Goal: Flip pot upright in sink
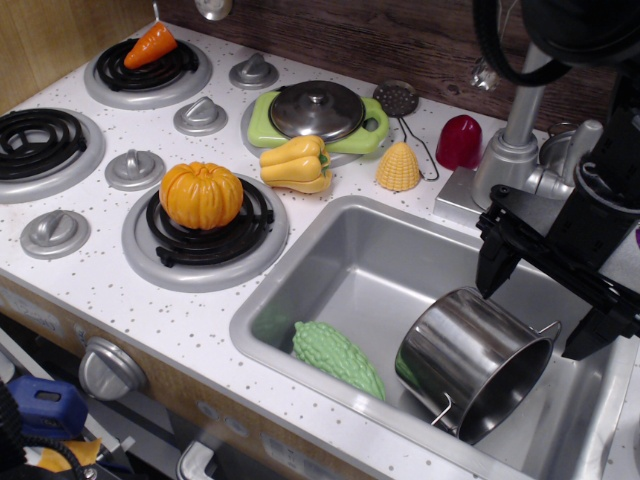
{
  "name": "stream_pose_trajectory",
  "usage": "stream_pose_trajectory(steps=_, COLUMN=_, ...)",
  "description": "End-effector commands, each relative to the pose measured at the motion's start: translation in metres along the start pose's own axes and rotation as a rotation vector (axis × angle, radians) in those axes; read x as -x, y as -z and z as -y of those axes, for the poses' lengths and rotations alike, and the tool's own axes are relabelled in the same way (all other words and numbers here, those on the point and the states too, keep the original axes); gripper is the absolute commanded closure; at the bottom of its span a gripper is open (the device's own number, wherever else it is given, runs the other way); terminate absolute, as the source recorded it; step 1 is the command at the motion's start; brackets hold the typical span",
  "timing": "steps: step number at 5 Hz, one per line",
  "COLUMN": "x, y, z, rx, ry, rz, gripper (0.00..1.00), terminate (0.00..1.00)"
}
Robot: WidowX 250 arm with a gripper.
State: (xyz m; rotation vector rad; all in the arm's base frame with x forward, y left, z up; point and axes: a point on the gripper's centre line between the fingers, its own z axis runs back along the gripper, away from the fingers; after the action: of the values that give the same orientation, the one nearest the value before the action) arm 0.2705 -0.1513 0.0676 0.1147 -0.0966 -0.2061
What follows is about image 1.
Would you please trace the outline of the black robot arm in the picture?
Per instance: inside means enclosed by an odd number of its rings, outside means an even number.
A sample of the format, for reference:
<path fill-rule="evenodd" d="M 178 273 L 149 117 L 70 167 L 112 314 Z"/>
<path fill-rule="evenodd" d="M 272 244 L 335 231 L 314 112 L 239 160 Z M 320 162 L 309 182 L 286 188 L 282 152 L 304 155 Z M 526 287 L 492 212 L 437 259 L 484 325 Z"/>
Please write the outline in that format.
<path fill-rule="evenodd" d="M 476 35 L 489 64 L 521 87 L 545 86 L 578 66 L 616 67 L 639 77 L 636 1 L 525 1 L 523 20 L 534 45 L 550 60 L 531 73 L 512 69 L 500 46 L 497 4 L 476 1 Z M 564 357 L 582 360 L 617 337 L 639 333 L 639 293 L 600 270 L 639 222 L 639 109 L 620 105 L 593 150 L 574 169 L 566 201 L 492 184 L 478 223 L 484 244 L 476 284 L 490 297 L 520 260 L 591 304 L 569 335 Z"/>

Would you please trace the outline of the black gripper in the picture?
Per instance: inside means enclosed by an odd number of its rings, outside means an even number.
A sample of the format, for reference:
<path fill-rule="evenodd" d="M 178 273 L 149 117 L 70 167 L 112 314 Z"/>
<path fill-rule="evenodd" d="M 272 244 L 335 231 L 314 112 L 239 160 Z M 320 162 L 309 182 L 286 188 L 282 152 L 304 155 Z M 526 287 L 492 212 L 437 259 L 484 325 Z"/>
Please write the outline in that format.
<path fill-rule="evenodd" d="M 526 260 L 591 304 L 569 335 L 562 356 L 583 360 L 629 337 L 639 317 L 639 293 L 601 269 L 639 220 L 636 162 L 581 162 L 575 187 L 553 200 L 503 184 L 492 187 L 491 204 L 478 227 L 476 287 L 490 298 Z"/>

